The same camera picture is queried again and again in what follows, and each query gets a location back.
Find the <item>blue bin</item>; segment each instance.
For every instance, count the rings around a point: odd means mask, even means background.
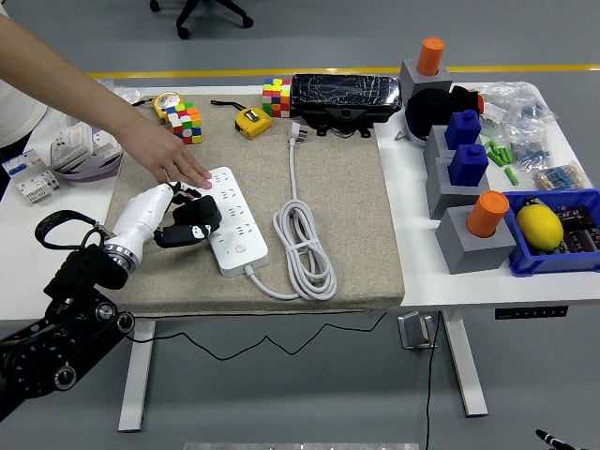
[[[515,277],[530,277],[535,274],[557,272],[600,272],[600,251],[587,253],[564,253],[555,255],[532,255],[517,223],[517,213],[527,197],[535,196],[551,210],[561,206],[578,206],[585,204],[595,222],[600,226],[600,190],[574,189],[549,191],[513,191],[504,192],[510,202],[510,209],[504,219],[510,229],[517,246],[508,256],[509,267]]]

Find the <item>gray block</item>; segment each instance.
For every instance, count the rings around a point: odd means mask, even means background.
[[[447,208],[476,204],[479,196],[489,190],[488,177],[485,174],[479,186],[452,186],[448,173],[451,162],[450,158],[436,157],[435,168],[431,167],[427,176],[425,191],[429,218],[440,220]]]
[[[490,237],[477,237],[467,229],[472,206],[448,208],[435,236],[451,274],[497,269],[517,245],[504,219]]]
[[[402,89],[402,104],[404,108],[409,98],[421,92],[423,89],[431,87],[433,89],[443,89],[450,91],[452,86],[452,77],[444,64],[440,64],[437,75],[421,75],[416,71],[418,59],[405,59],[402,61],[400,70],[400,87]]]
[[[435,166],[435,158],[450,158],[454,157],[456,150],[450,150],[446,143],[445,132],[448,126],[434,125],[431,127],[425,150],[423,150],[423,159],[425,160],[425,169],[427,174],[432,166]]]

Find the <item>yellow floor line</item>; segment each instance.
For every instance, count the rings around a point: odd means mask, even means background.
[[[450,72],[585,72],[600,70],[598,64],[547,64],[531,66],[449,66]],[[292,76],[294,73],[399,73],[400,67],[251,68],[225,70],[162,70],[152,72],[92,72],[92,78],[220,78]]]

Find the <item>metal bracket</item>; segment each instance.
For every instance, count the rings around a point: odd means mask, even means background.
[[[433,348],[433,320],[429,314],[410,312],[397,318],[402,348],[405,350]]]

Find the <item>table leg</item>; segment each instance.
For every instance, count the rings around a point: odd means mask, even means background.
[[[488,415],[488,407],[477,375],[477,368],[475,367],[461,312],[459,310],[444,311],[443,322],[450,343],[454,366],[457,370],[465,413],[467,417]]]
[[[156,325],[157,321],[138,319],[135,323],[134,338],[138,340],[153,338]],[[132,433],[140,431],[142,427],[143,401],[146,396],[151,357],[152,341],[144,344],[133,343],[119,420],[121,432]]]

